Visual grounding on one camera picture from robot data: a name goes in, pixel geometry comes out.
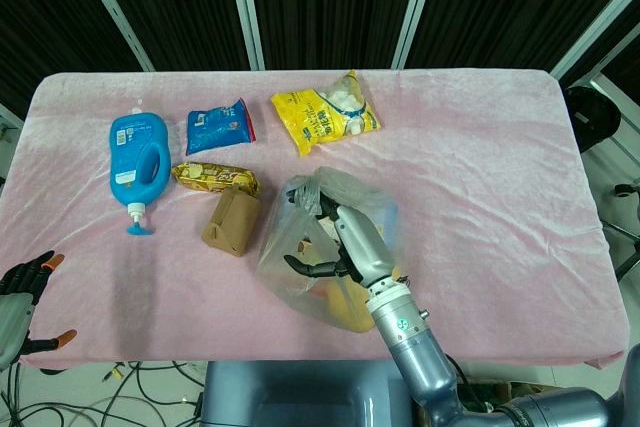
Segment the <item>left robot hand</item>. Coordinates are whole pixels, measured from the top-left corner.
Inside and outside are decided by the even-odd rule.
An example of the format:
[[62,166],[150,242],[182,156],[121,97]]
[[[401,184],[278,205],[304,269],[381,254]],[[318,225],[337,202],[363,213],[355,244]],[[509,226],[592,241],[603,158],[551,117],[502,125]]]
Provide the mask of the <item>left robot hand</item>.
[[43,340],[29,338],[36,306],[51,274],[65,256],[53,250],[9,269],[0,278],[0,373],[22,356],[55,351],[71,342],[75,329]]

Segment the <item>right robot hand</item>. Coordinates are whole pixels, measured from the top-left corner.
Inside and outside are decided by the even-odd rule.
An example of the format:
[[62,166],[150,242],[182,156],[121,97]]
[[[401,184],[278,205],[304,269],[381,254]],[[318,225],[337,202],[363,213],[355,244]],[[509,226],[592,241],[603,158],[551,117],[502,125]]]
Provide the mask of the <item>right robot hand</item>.
[[374,223],[358,209],[339,204],[324,193],[319,194],[319,204],[321,213],[316,217],[331,220],[340,239],[339,258],[311,265],[284,255],[285,262],[309,278],[349,276],[368,289],[389,281],[395,262]]

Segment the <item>clear plastic bag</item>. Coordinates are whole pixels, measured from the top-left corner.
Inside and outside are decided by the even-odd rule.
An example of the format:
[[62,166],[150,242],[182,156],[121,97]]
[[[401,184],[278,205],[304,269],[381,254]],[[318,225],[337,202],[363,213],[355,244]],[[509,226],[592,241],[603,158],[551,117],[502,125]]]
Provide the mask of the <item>clear plastic bag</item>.
[[291,178],[278,194],[256,274],[291,308],[367,332],[374,326],[370,287],[401,274],[399,226],[387,192],[320,167]]

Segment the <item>yellow marshmallow bag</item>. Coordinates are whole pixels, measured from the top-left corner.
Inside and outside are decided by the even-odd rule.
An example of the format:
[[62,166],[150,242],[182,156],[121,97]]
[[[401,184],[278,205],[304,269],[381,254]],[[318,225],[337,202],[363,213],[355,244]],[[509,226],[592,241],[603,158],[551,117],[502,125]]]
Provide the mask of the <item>yellow marshmallow bag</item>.
[[308,155],[315,145],[382,127],[355,70],[329,87],[276,93],[271,102],[301,156]]

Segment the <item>yellow soft item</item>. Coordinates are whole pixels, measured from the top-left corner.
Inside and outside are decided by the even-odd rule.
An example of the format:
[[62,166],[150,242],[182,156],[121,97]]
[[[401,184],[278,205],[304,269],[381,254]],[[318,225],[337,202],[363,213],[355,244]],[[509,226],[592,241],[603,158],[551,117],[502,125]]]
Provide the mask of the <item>yellow soft item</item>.
[[340,328],[364,333],[374,327],[366,302],[366,288],[347,277],[329,279],[324,284],[328,315]]

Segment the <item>pink velvet table cloth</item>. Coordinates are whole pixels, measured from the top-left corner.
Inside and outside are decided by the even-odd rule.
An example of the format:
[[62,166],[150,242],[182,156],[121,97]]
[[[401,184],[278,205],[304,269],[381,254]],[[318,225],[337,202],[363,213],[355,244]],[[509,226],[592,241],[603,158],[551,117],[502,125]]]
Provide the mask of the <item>pink velvet table cloth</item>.
[[196,109],[244,99],[258,139],[205,152],[252,170],[270,203],[291,177],[330,166],[389,192],[399,265],[443,349],[458,359],[604,366],[629,322],[558,82],[538,70],[370,70],[379,131],[300,156],[273,94],[330,84],[332,71],[61,73],[37,87],[0,194],[0,274],[47,250],[65,259],[31,325],[77,337],[28,362],[380,358],[375,332],[294,311],[242,257],[205,245],[216,197],[170,184],[152,232],[128,233],[109,186],[109,130],[134,108],[160,114],[172,158]]

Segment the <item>brown cardboard gable box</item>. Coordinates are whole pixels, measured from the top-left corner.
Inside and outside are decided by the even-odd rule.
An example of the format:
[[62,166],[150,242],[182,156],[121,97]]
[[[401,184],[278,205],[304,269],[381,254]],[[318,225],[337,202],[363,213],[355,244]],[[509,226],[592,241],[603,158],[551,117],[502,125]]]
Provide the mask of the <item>brown cardboard gable box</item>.
[[260,199],[239,188],[228,187],[222,192],[201,238],[209,247],[242,257],[261,210]]

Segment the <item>gold biscuit packet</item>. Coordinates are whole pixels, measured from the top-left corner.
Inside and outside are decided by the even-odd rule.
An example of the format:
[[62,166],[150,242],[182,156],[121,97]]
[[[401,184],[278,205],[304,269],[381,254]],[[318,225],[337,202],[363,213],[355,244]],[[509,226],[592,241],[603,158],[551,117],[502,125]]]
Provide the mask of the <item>gold biscuit packet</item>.
[[184,162],[171,169],[175,180],[182,186],[202,192],[222,192],[236,188],[250,195],[260,192],[255,174],[244,168],[213,163]]

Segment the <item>grey-blue robot torso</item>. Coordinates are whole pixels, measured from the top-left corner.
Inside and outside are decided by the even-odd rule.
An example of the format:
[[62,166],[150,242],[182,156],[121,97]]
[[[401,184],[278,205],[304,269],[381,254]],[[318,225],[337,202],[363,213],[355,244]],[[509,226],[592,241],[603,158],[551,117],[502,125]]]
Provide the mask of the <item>grey-blue robot torso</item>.
[[414,427],[390,360],[213,361],[201,427]]

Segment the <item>blue snack packet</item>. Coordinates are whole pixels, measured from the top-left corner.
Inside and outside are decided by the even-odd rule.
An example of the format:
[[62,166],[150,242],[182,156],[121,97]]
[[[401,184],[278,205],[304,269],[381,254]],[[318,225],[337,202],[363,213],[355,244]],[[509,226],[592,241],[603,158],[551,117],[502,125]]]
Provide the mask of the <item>blue snack packet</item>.
[[187,116],[187,155],[255,141],[252,119],[242,98],[230,106],[191,111]]

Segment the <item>blue pump detergent bottle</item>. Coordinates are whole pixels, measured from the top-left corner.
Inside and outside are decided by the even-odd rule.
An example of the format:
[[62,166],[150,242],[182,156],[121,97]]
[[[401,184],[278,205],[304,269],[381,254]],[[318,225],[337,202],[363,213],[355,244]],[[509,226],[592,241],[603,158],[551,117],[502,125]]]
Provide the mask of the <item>blue pump detergent bottle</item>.
[[110,188],[127,209],[127,232],[151,235],[144,225],[147,207],[164,192],[171,174],[168,128],[156,113],[134,109],[116,118],[110,128]]

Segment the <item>black round stool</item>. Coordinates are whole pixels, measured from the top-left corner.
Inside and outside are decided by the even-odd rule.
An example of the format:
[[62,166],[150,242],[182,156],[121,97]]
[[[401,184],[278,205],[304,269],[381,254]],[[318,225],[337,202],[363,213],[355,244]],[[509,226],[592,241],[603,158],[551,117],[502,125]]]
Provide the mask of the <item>black round stool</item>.
[[610,138],[619,129],[621,112],[608,97],[589,87],[563,91],[580,153]]

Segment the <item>black stand base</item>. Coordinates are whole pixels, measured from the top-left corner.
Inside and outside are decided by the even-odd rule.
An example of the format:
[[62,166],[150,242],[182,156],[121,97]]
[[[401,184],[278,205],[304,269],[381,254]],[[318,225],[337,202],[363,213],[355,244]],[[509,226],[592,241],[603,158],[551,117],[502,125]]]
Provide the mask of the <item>black stand base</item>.
[[[640,184],[616,184],[613,189],[613,195],[618,198],[635,196],[638,200],[636,216],[640,223]],[[629,256],[621,265],[614,268],[616,280],[620,282],[627,274],[629,274],[638,264],[640,264],[640,234],[636,235],[624,228],[602,220],[601,224],[604,228],[612,230],[614,233],[620,234],[633,243],[634,253]]]

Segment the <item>white frame pole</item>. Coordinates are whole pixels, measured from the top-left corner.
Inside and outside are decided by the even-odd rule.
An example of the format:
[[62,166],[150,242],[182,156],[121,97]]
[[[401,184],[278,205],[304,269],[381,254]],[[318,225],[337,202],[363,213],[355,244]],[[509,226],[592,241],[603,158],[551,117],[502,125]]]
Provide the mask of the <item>white frame pole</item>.
[[134,32],[124,11],[117,0],[100,0],[113,20],[116,28],[124,38],[126,44],[136,58],[139,66],[145,72],[155,72],[156,69],[145,51],[138,36]]
[[610,0],[569,50],[556,63],[550,75],[560,80],[601,37],[607,28],[624,12],[633,0]]
[[391,61],[393,70],[405,68],[426,0],[408,0],[396,48]]
[[235,0],[250,69],[264,71],[265,60],[255,0]]

